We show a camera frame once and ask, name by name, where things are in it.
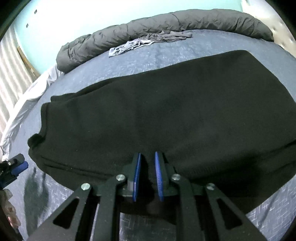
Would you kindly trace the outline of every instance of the crumpled fabric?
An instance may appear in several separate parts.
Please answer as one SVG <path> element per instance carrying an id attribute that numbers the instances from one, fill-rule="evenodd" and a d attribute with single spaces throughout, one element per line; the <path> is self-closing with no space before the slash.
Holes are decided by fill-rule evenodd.
<path id="1" fill-rule="evenodd" d="M 159 34 L 148 34 L 147 36 L 135 39 L 133 41 L 127 41 L 118 47 L 111 48 L 109 50 L 109 57 L 113 57 L 119 54 L 126 53 L 127 51 L 134 50 L 143 46 L 150 45 L 152 43 L 162 42 L 175 42 L 179 40 L 185 40 L 191 38 L 192 33 L 163 31 Z"/>
<path id="2" fill-rule="evenodd" d="M 143 46 L 152 44 L 153 41 L 147 39 L 135 39 L 133 41 L 127 41 L 118 47 L 111 48 L 109 50 L 109 57 L 113 57 L 119 54 L 126 53 L 127 51 L 134 50 Z"/>
<path id="3" fill-rule="evenodd" d="M 0 191 L 0 208 L 3 209 L 4 214 L 6 215 L 10 225 L 13 228 L 18 228 L 21 223 L 17 217 L 15 207 L 9 202 L 9 199 L 12 198 L 12 193 L 8 189 Z"/>
<path id="4" fill-rule="evenodd" d="M 154 43 L 162 43 L 162 42 L 175 42 L 179 40 L 185 40 L 187 38 L 191 38 L 192 33 L 188 32 L 174 32 L 174 31 L 161 31 L 159 34 L 148 34 L 145 37 L 141 37 L 140 39 L 149 39 Z"/>

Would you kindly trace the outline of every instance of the tufted headboard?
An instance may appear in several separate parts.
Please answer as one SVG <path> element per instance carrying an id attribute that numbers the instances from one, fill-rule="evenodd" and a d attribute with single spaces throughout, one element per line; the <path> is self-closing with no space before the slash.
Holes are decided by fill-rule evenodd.
<path id="1" fill-rule="evenodd" d="M 296 57 L 296 41 L 290 30 L 265 0 L 242 0 L 242 10 L 261 20 L 272 31 L 274 42 Z"/>

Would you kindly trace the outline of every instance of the blue gripper pad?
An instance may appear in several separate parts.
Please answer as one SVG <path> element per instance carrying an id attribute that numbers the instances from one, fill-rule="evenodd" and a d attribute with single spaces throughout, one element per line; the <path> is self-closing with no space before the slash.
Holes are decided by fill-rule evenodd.
<path id="1" fill-rule="evenodd" d="M 138 154 L 137 166 L 135 169 L 135 176 L 133 180 L 133 201 L 134 202 L 137 200 L 137 196 L 138 196 L 140 170 L 141 170 L 141 153 Z"/>
<path id="2" fill-rule="evenodd" d="M 22 173 L 24 170 L 26 170 L 28 168 L 29 164 L 24 161 L 24 163 L 22 163 L 21 165 L 19 165 L 18 167 L 14 168 L 13 170 L 11 170 L 11 174 L 14 176 L 18 176 L 20 173 Z"/>
<path id="3" fill-rule="evenodd" d="M 163 178 L 161 175 L 158 152 L 155 152 L 155 170 L 156 170 L 158 196 L 160 201 L 163 202 Z"/>

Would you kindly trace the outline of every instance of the blue bedsheet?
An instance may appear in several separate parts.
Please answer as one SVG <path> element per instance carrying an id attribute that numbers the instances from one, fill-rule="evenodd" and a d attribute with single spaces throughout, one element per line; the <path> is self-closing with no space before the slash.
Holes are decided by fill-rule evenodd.
<path id="1" fill-rule="evenodd" d="M 106 52 L 61 76 L 41 97 L 22 124 L 11 150 L 11 157 L 22 153 L 29 163 L 29 169 L 8 186 L 14 195 L 11 202 L 17 209 L 22 223 L 19 230 L 25 239 L 72 193 L 36 168 L 28 156 L 27 139 L 39 132 L 40 108 L 50 101 L 51 96 L 77 92 L 111 77 L 136 74 L 232 50 L 248 50 L 278 77 L 296 100 L 296 59 L 277 44 L 215 30 L 191 32 L 191 39 L 154 43 L 112 58 L 108 58 Z M 247 216 L 269 241 L 278 241 L 295 215 L 296 177 Z M 175 239 L 175 227 L 167 222 L 121 215 L 120 240 Z"/>

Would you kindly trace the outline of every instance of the black cloth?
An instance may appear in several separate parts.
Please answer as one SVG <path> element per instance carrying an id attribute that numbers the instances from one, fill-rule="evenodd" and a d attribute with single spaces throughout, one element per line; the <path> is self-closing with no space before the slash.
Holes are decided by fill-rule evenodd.
<path id="1" fill-rule="evenodd" d="M 215 183 L 248 212 L 296 173 L 296 104 L 244 50 L 53 96 L 41 122 L 29 155 L 72 190 L 120 174 L 141 152 L 151 191 L 162 151 L 177 173 Z"/>

